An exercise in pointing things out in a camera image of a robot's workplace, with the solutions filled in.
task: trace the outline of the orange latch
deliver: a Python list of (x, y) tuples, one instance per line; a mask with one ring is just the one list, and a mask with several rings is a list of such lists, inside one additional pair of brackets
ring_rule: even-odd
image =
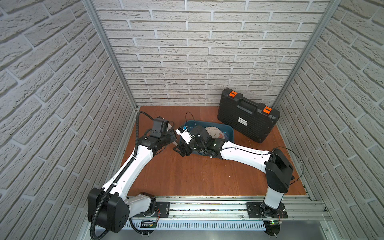
[(229, 95), (234, 98), (236, 96), (236, 94), (237, 94), (237, 92), (232, 91)]
[(272, 110), (271, 108), (265, 107), (263, 112), (265, 112), (266, 114), (269, 114), (271, 112), (271, 110)]

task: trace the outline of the orange-brown wooden board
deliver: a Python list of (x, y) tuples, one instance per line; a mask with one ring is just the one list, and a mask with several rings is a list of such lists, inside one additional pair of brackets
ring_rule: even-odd
[[(218, 107), (143, 106), (140, 110), (153, 118), (161, 116), (168, 121), (174, 121), (175, 128), (185, 123), (187, 111), (193, 114), (195, 120), (221, 123), (217, 119)], [(187, 115), (187, 120), (192, 120), (190, 114)], [(148, 128), (152, 128), (152, 120), (141, 114), (139, 137)], [(135, 130), (136, 128), (132, 131), (122, 164), (134, 149)], [(285, 147), (276, 126), (262, 143), (254, 142), (235, 130), (235, 143), (253, 149), (270, 151), (277, 146)], [(211, 159), (195, 154), (182, 157), (173, 151), (173, 147), (173, 144), (168, 145), (144, 167), (128, 195), (137, 195), (140, 192), (157, 196), (265, 195), (268, 187), (266, 177), (258, 169), (240, 162)], [(282, 151), (291, 161), (288, 151), (285, 149)], [(296, 179), (298, 178), (296, 170), (293, 175)], [(290, 186), (287, 195), (306, 195), (300, 180)]]

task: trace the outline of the case label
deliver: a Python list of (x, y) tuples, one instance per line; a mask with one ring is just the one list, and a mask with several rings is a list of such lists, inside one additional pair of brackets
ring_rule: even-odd
[(245, 126), (247, 126), (248, 125), (248, 122), (247, 121), (245, 121), (244, 119), (242, 119), (242, 118), (239, 118), (239, 120), (237, 120), (239, 123), (241, 123), (241, 124), (243, 124), (243, 125), (245, 125)]

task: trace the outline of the gray metal panel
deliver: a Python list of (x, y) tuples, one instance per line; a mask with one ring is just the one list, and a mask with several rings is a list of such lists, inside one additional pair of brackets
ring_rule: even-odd
[[(156, 240), (238, 240), (238, 239), (258, 239), (258, 240), (271, 240), (271, 238), (263, 231), (154, 231), (149, 237), (142, 237), (140, 234), (132, 230), (122, 230), (119, 233), (108, 233), (103, 240), (143, 240), (143, 239), (156, 239)], [(324, 233), (321, 229), (319, 222), (297, 221), (285, 222), (281, 226), (280, 233), (278, 234), (279, 240), (325, 240)]]
[[(148, 230), (141, 228), (140, 223), (147, 219), (132, 219), (134, 226), (140, 230)], [(126, 222), (122, 230), (131, 230), (130, 222)], [(177, 219), (160, 219), (157, 223), (156, 230), (216, 230), (216, 231), (265, 231), (265, 226), (261, 220), (177, 220)]]
[(287, 80), (285, 81), (283, 87), (281, 88), (279, 94), (277, 95), (275, 101), (273, 102), (272, 108), (277, 108), (279, 105), (281, 99), (283, 98), (285, 92), (287, 91), (289, 85), (291, 84), (292, 80), (296, 76), (296, 74), (299, 72), (301, 66), (303, 65), (304, 61), (307, 59), (309, 53), (311, 52), (312, 48), (314, 47), (315, 43), (319, 39), (321, 33), (325, 29), (328, 22), (331, 20), (331, 17), (336, 11), (336, 8), (339, 6), (341, 0), (331, 0), (327, 6), (327, 9), (325, 10), (324, 14), (321, 16), (321, 19), (319, 23), (316, 25), (316, 28), (313, 30), (308, 42), (306, 43), (303, 51), (301, 52), (299, 58), (297, 59), (295, 65), (293, 66), (291, 72), (289, 73)]
[(125, 75), (121, 69), (120, 63), (117, 59), (116, 53), (113, 50), (112, 44), (109, 41), (109, 38), (107, 36), (107, 32), (105, 31), (105, 28), (103, 26), (103, 23), (100, 19), (100, 16), (96, 10), (96, 7), (92, 0), (83, 0), (84, 6), (87, 9), (87, 12), (89, 14), (89, 17), (92, 20), (93, 25), (95, 26), (95, 29), (97, 33), (99, 34), (100, 40), (103, 43), (105, 47), (105, 51), (108, 54), (108, 57), (112, 63), (113, 68), (116, 71), (117, 76), (120, 79), (120, 82), (124, 88), (124, 91), (126, 92), (129, 102), (131, 103), (134, 110), (137, 110), (137, 104), (135, 101), (135, 98), (132, 95), (132, 92), (128, 86), (127, 80), (125, 79)]

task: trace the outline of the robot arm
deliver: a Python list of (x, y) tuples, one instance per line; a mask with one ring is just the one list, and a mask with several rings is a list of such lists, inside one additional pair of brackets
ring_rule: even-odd
[(134, 156), (135, 151), (133, 151), (123, 166), (101, 189), (93, 188), (89, 192), (88, 221), (92, 222), (93, 214), (104, 194), (107, 194), (107, 197), (99, 210), (96, 224), (112, 232), (119, 232), (127, 220), (136, 214), (142, 212), (144, 215), (151, 215), (154, 213), (155, 196), (141, 193), (136, 197), (127, 198), (129, 189), (144, 166), (164, 146), (177, 140), (173, 128), (168, 127), (168, 121), (161, 117), (155, 118), (153, 121), (150, 135), (144, 135), (137, 139), (136, 156)]
[(275, 210), (279, 207), (284, 193), (288, 192), (292, 180), (293, 166), (279, 150), (261, 151), (236, 145), (225, 139), (213, 139), (207, 130), (196, 126), (188, 131), (180, 127), (176, 133), (182, 137), (181, 143), (174, 150), (181, 156), (197, 151), (201, 155), (233, 160), (259, 169), (266, 174), (268, 189), (262, 209)]
[[(108, 230), (119, 232), (128, 219), (139, 213), (151, 215), (155, 211), (156, 197), (141, 193), (127, 198), (128, 191), (144, 166), (164, 146), (177, 140), (169, 122), (161, 117), (154, 119), (150, 135), (137, 139), (137, 154), (132, 152), (119, 171), (103, 185), (101, 189), (93, 188), (88, 194), (88, 220), (91, 224), (91, 238), (100, 239)], [(268, 190), (262, 206), (263, 210), (277, 209), (284, 193), (288, 192), (293, 167), (279, 149), (273, 151), (255, 150), (236, 145), (225, 139), (213, 139), (201, 126), (194, 127), (191, 132), (187, 127), (180, 127), (176, 133), (181, 135), (180, 144), (174, 150), (181, 156), (189, 156), (193, 151), (201, 155), (234, 160), (266, 173)], [(96, 237), (94, 225), (106, 229), (104, 235)]]

